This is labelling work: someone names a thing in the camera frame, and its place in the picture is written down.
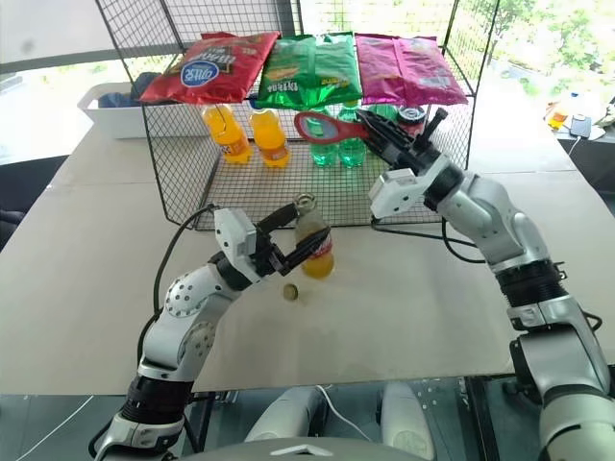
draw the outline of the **chip bag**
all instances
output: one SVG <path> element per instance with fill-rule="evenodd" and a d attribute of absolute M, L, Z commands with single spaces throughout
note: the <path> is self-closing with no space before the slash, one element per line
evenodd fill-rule
<path fill-rule="evenodd" d="M 239 103 L 245 99 L 280 35 L 201 34 L 182 60 L 157 77 L 140 101 L 189 104 Z"/>
<path fill-rule="evenodd" d="M 363 103 L 467 104 L 435 37 L 357 34 Z"/>
<path fill-rule="evenodd" d="M 360 98 L 355 42 L 346 32 L 279 39 L 262 70 L 257 104 L 304 110 Z"/>

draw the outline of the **green bottle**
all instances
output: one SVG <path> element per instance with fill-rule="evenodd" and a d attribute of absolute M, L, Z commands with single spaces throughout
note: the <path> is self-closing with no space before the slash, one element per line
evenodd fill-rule
<path fill-rule="evenodd" d="M 384 118 L 387 118 L 391 121 L 395 121 L 397 119 L 397 109 L 392 104 L 373 104 L 368 109 L 370 112 L 377 113 L 378 115 L 382 115 Z"/>
<path fill-rule="evenodd" d="M 337 118 L 342 122 L 357 122 L 358 101 L 344 103 Z M 342 165 L 352 168 L 360 166 L 365 161 L 365 144 L 358 137 L 344 139 L 339 142 L 339 160 Z"/>
<path fill-rule="evenodd" d="M 331 117 L 327 108 L 312 109 L 311 112 L 318 112 Z M 317 119 L 307 120 L 307 130 L 314 137 L 323 135 L 322 124 Z M 310 144 L 309 151 L 314 163 L 318 166 L 330 166 L 337 163 L 337 144 Z"/>

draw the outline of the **wire basket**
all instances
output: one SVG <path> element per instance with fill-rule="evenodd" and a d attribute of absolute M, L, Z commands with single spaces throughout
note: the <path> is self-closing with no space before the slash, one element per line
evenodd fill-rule
<path fill-rule="evenodd" d="M 283 36 L 355 32 L 436 36 L 469 104 L 446 107 L 449 117 L 431 140 L 455 164 L 466 168 L 480 75 L 499 0 L 96 0 L 126 72 L 133 83 L 141 72 L 162 72 L 179 60 L 201 33 L 237 35 L 280 31 Z M 252 112 L 244 102 L 234 114 L 249 138 Z M 347 169 L 313 164 L 309 145 L 293 125 L 295 111 L 280 110 L 291 161 L 266 167 L 254 147 L 248 165 L 221 160 L 201 107 L 187 104 L 143 106 L 143 117 L 166 218 L 182 223 L 206 203 L 243 208 L 258 221 L 300 192 L 312 192 L 332 226 L 368 225 L 368 191 L 388 166 L 368 153 L 365 163 Z M 428 113 L 435 113 L 430 108 Z M 183 136 L 169 129 L 185 126 Z M 388 218 L 389 223 L 424 223 L 439 218 L 422 204 Z M 210 217 L 197 230 L 212 228 Z"/>

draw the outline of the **bottle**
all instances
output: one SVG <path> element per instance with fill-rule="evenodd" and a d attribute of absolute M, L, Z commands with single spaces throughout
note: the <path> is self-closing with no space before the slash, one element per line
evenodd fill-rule
<path fill-rule="evenodd" d="M 286 136 L 278 112 L 275 109 L 255 109 L 250 124 L 265 165 L 284 168 L 290 160 L 290 151 L 286 148 Z"/>
<path fill-rule="evenodd" d="M 570 93 L 570 96 L 560 101 L 551 109 L 548 114 L 547 123 L 554 130 L 559 130 L 563 125 L 568 115 L 576 113 L 578 93 Z"/>
<path fill-rule="evenodd" d="M 316 208 L 316 198 L 312 194 L 299 194 L 295 197 L 295 207 L 299 213 L 295 227 L 297 242 L 327 226 Z M 314 279 L 323 279 L 331 273 L 333 270 L 331 234 L 327 236 L 318 250 L 304 261 L 301 268 L 307 276 Z"/>
<path fill-rule="evenodd" d="M 331 113 L 327 108 L 316 108 L 311 111 L 331 117 Z M 307 129 L 309 134 L 314 137 L 321 137 L 323 135 L 322 123 L 316 118 L 307 119 Z M 330 166 L 337 163 L 337 144 L 310 144 L 309 151 L 314 163 L 318 166 Z"/>
<path fill-rule="evenodd" d="M 357 122 L 358 101 L 344 103 L 337 118 L 342 122 Z M 344 139 L 339 142 L 339 160 L 342 165 L 352 168 L 360 166 L 365 160 L 365 144 L 358 137 Z"/>
<path fill-rule="evenodd" d="M 233 110 L 228 104 L 208 106 L 201 115 L 213 140 L 224 149 L 224 159 L 228 163 L 250 161 L 252 148 L 248 137 L 234 118 Z"/>
<path fill-rule="evenodd" d="M 420 106 L 415 108 L 400 108 L 397 114 L 397 124 L 410 136 L 416 137 L 423 132 L 425 111 Z"/>
<path fill-rule="evenodd" d="M 368 110 L 370 112 L 377 113 L 392 122 L 394 122 L 397 118 L 397 112 L 399 111 L 399 109 L 392 104 L 373 104 Z"/>

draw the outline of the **gray floor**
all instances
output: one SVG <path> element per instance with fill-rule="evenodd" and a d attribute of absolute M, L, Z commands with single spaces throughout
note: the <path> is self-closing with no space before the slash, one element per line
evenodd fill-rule
<path fill-rule="evenodd" d="M 536 459 L 538 453 L 538 409 L 524 398 L 505 396 L 502 381 L 487 386 L 493 425 L 502 461 Z M 456 378 L 412 381 L 423 403 L 439 461 L 478 459 L 473 427 L 465 413 Z M 377 402 L 383 383 L 334 386 L 333 404 L 375 442 L 381 440 L 376 422 Z M 258 416 L 283 390 L 242 391 L 233 403 L 217 403 L 211 416 L 206 449 L 240 443 Z M 2 396 L 0 397 L 0 459 L 14 461 L 44 437 L 86 397 Z M 121 405 L 120 397 L 96 397 L 70 423 L 45 441 L 26 459 L 86 460 L 87 441 Z M 360 438 L 351 427 L 330 413 L 324 435 Z M 174 451 L 189 452 L 179 444 Z"/>
<path fill-rule="evenodd" d="M 438 460 L 466 461 L 458 417 L 459 388 L 456 378 L 413 381 L 419 400 L 424 404 Z M 334 386 L 329 390 L 335 407 L 355 422 L 372 440 L 379 441 L 376 422 L 377 402 L 383 383 Z M 241 442 L 250 427 L 283 390 L 242 391 L 233 403 L 216 404 L 211 416 L 207 449 Z M 14 461 L 77 409 L 85 397 L 2 396 L 0 397 L 0 459 Z M 30 461 L 61 459 L 86 460 L 89 438 L 122 404 L 120 397 L 95 397 L 77 416 L 49 437 L 26 459 Z M 330 413 L 324 435 L 360 438 L 351 427 Z M 181 446 L 174 451 L 180 453 Z"/>
<path fill-rule="evenodd" d="M 611 214 L 615 216 L 615 192 L 601 192 L 600 196 L 603 198 L 606 206 L 608 206 Z"/>

